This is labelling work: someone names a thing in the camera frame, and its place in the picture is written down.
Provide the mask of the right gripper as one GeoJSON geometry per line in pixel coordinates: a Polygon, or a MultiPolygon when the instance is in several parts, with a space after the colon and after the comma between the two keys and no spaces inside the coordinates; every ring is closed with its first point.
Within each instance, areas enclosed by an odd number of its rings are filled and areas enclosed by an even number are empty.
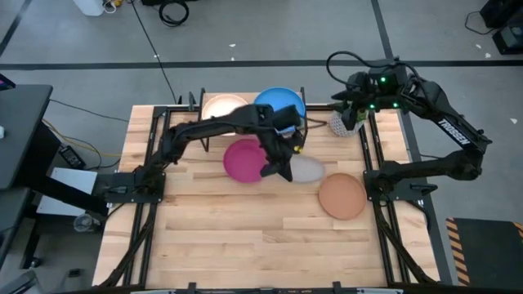
{"type": "Polygon", "coordinates": [[[376,109],[377,87],[373,84],[366,72],[352,74],[346,85],[346,90],[331,96],[332,100],[346,101],[351,107],[342,112],[342,123],[347,131],[353,131],[357,123],[357,111],[355,109],[376,109]]]}

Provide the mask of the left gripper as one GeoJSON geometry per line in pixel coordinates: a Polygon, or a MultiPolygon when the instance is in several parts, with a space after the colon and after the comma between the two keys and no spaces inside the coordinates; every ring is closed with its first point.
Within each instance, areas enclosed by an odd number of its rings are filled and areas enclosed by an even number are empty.
{"type": "Polygon", "coordinates": [[[268,163],[260,170],[261,177],[279,173],[288,182],[293,181],[290,158],[300,154],[303,150],[305,139],[300,131],[293,132],[290,136],[282,136],[276,131],[264,133],[264,150],[268,163]]]}

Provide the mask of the beige grey plate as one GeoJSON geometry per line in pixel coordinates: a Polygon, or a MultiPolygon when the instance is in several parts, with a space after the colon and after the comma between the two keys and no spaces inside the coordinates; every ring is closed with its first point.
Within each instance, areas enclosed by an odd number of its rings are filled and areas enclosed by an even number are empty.
{"type": "Polygon", "coordinates": [[[293,182],[308,183],[322,180],[325,168],[319,160],[305,155],[296,154],[290,160],[293,182]]]}

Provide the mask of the blue plate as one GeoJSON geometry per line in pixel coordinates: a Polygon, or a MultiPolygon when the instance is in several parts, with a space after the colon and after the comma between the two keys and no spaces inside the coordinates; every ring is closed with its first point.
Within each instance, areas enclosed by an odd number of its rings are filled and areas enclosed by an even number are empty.
{"type": "Polygon", "coordinates": [[[297,127],[289,124],[290,120],[284,118],[282,114],[277,114],[281,109],[293,105],[299,113],[300,118],[304,119],[306,104],[300,95],[286,87],[268,88],[258,94],[254,100],[256,105],[270,105],[275,112],[273,125],[279,134],[287,135],[295,132],[297,127]]]}

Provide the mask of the large peach plate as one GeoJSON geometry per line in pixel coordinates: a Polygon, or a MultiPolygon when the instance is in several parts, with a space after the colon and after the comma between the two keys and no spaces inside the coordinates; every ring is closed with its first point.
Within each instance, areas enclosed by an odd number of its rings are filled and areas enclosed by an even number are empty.
{"type": "Polygon", "coordinates": [[[221,117],[230,114],[233,110],[245,106],[248,102],[233,94],[220,94],[208,100],[202,110],[202,119],[221,117]]]}

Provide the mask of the white triangle-patterned planter pot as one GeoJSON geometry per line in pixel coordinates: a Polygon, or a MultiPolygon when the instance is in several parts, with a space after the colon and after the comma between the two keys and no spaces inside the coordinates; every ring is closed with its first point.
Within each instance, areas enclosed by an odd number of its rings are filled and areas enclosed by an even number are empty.
{"type": "Polygon", "coordinates": [[[364,120],[355,124],[355,128],[348,131],[342,122],[342,115],[339,112],[333,112],[329,121],[329,126],[336,136],[348,137],[354,136],[364,125],[364,120]]]}

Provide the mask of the magenta plate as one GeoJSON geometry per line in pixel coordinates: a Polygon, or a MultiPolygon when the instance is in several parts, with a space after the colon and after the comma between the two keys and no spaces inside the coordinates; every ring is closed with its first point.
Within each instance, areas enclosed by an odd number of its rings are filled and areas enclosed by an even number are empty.
{"type": "Polygon", "coordinates": [[[223,157],[227,175],[246,184],[261,181],[261,170],[265,165],[266,153],[254,139],[236,141],[228,147],[223,157]]]}

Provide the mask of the terracotta plate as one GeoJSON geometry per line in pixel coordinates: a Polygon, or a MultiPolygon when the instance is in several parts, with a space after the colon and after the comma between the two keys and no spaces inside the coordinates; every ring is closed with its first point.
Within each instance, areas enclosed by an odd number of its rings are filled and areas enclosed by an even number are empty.
{"type": "Polygon", "coordinates": [[[322,181],[318,200],[330,216],[348,221],[356,218],[364,210],[367,194],[362,183],[354,176],[334,173],[322,181]]]}

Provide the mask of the black equipment box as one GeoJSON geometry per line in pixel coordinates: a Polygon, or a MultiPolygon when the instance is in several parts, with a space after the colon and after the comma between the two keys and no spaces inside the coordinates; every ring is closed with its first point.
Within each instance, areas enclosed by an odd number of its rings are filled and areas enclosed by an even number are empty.
{"type": "Polygon", "coordinates": [[[480,15],[501,55],[523,54],[523,0],[488,0],[480,15]]]}

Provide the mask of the black hazard-striped mat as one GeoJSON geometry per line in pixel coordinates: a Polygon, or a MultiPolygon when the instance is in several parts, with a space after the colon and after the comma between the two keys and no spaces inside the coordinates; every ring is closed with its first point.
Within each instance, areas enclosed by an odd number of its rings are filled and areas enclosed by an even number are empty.
{"type": "Polygon", "coordinates": [[[523,224],[445,220],[460,286],[523,291],[523,224]]]}

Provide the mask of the black power adapter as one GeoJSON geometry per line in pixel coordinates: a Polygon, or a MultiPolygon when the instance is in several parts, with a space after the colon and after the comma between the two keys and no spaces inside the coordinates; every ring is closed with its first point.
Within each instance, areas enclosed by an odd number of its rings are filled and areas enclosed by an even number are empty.
{"type": "Polygon", "coordinates": [[[61,146],[58,154],[66,161],[66,163],[73,169],[84,170],[86,167],[85,161],[79,154],[69,145],[61,146]]]}

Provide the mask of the white board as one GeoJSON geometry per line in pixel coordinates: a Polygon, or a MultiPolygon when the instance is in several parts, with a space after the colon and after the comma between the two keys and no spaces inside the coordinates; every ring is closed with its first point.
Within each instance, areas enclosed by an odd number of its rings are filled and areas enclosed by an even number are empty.
{"type": "Polygon", "coordinates": [[[92,195],[97,173],[54,167],[51,175],[37,176],[30,187],[42,195],[38,214],[80,216],[84,212],[103,214],[102,201],[92,195]]]}

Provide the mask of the white container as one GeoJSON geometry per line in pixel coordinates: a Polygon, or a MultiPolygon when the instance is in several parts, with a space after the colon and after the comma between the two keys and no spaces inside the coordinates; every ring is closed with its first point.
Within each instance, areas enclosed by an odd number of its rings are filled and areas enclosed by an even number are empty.
{"type": "Polygon", "coordinates": [[[103,0],[73,0],[85,16],[101,16],[104,13],[103,0]]]}

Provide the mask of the black desk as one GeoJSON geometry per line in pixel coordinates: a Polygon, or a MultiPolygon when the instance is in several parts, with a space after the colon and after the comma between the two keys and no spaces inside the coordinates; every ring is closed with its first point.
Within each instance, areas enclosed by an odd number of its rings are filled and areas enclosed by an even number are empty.
{"type": "MultiPolygon", "coordinates": [[[[47,171],[60,141],[42,122],[52,93],[50,85],[19,84],[0,91],[0,269],[29,206],[38,193],[30,187],[37,176],[47,171]]],[[[103,214],[89,212],[97,220],[108,215],[100,196],[103,214]]]]}

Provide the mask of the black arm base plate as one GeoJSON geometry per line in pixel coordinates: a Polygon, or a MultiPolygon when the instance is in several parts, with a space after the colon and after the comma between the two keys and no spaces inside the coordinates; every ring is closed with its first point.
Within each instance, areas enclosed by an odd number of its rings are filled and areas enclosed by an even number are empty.
{"type": "Polygon", "coordinates": [[[418,201],[438,189],[437,185],[428,184],[419,178],[403,179],[393,188],[382,190],[378,187],[378,171],[364,172],[365,190],[370,201],[418,201]]]}
{"type": "Polygon", "coordinates": [[[142,176],[137,172],[99,174],[92,195],[101,196],[107,203],[161,203],[166,174],[142,176]]]}

